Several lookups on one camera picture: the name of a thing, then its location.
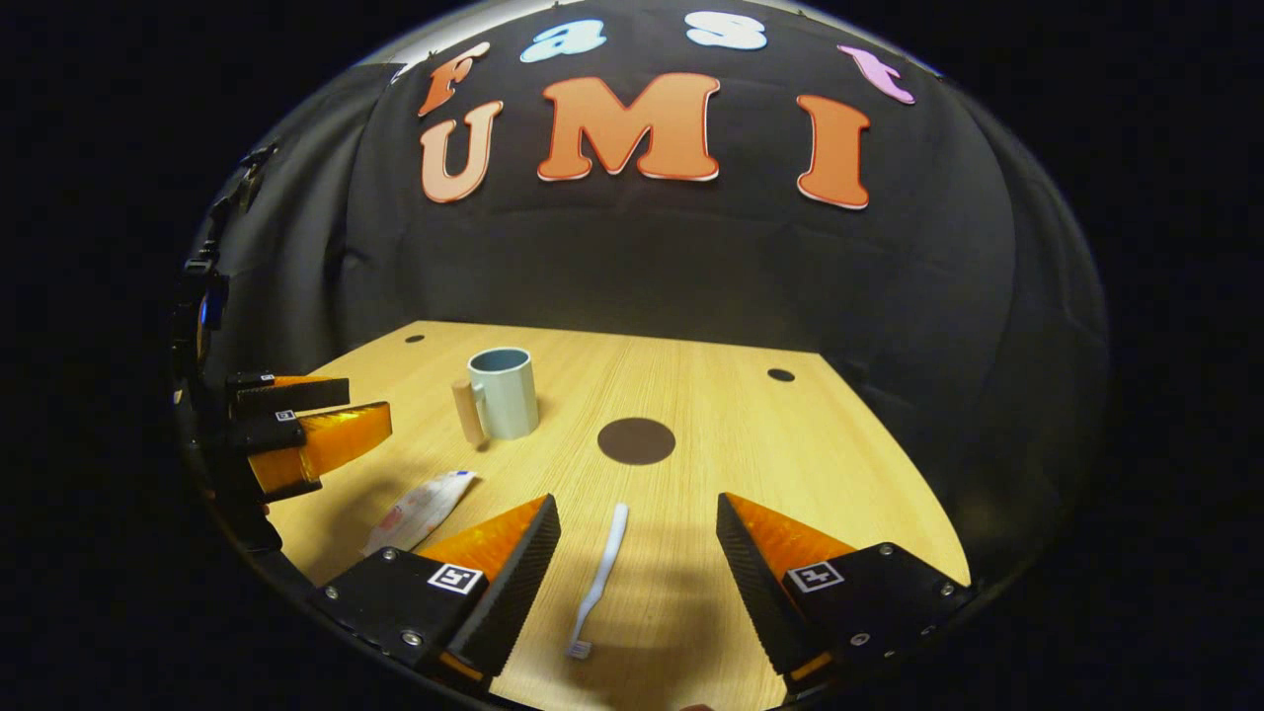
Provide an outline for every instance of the pink letter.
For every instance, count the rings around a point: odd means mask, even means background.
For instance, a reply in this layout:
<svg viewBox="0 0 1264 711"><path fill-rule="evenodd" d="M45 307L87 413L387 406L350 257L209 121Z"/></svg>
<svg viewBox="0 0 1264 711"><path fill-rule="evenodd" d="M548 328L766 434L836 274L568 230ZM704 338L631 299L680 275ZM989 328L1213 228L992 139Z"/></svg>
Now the pink letter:
<svg viewBox="0 0 1264 711"><path fill-rule="evenodd" d="M856 66L861 68L861 73L865 75L865 78L870 80L870 83L877 87L877 90L882 94L886 94L901 104L913 104L916 101L911 94L899 86L895 86L895 82L891 81L891 77L900 78L900 72L884 65L882 61L873 54L870 54L863 49L846 47L843 44L839 44L838 49L851 54L852 58L856 59Z"/></svg>

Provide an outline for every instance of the light blue letter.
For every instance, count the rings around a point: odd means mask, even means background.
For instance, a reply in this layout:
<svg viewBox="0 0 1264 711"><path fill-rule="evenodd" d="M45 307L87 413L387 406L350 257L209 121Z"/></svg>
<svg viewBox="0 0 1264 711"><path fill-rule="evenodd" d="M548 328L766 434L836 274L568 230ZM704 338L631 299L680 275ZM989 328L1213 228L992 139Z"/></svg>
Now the light blue letter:
<svg viewBox="0 0 1264 711"><path fill-rule="evenodd" d="M557 54L581 54L605 43L602 20L575 20L536 35L531 47L522 53L523 62L551 59Z"/></svg>
<svg viewBox="0 0 1264 711"><path fill-rule="evenodd" d="M763 24L746 15L689 13L685 24L694 28L685 37L704 47L758 49L769 43L769 38L763 37Z"/></svg>

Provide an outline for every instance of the light blue mug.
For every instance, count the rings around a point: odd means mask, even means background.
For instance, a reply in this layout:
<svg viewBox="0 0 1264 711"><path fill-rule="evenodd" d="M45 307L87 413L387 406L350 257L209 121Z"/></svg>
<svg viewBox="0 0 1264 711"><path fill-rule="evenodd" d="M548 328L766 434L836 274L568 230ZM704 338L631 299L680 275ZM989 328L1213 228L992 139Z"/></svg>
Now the light blue mug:
<svg viewBox="0 0 1264 711"><path fill-rule="evenodd" d="M490 348L470 358L469 380L453 383L456 414L465 439L480 444L518 439L540 424L531 353L522 348Z"/></svg>

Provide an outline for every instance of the toothpaste tube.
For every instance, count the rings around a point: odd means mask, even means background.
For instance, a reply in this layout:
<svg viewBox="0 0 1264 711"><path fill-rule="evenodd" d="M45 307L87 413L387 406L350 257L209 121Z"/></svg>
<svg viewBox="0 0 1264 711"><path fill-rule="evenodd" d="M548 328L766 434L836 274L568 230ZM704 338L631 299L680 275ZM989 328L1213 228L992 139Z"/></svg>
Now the toothpaste tube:
<svg viewBox="0 0 1264 711"><path fill-rule="evenodd" d="M373 555L384 547L411 550L444 522L474 481L474 472L447 472L403 495L382 522L369 531L360 554Z"/></svg>

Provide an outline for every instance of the white toothbrush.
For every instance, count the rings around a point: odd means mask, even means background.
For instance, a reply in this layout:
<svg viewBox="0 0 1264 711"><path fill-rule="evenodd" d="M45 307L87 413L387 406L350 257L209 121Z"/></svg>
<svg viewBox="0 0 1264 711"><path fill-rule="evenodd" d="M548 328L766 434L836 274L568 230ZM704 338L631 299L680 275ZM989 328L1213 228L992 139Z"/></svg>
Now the white toothbrush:
<svg viewBox="0 0 1264 711"><path fill-rule="evenodd" d="M611 568L614 567L614 558L619 554L619 545L623 543L623 529L627 525L628 505L617 504L614 506L614 521L611 524L611 535L605 539L605 553L602 554L602 566L597 569L597 577L593 578L593 587L588 588L588 596L579 605L575 631L570 635L570 648L566 650L566 655L569 657L588 659L588 654L593 650L593 643L579 639L579 630L584 626L588 614L597 606L597 601L602 598L602 592L605 591L605 578L611 576Z"/></svg>

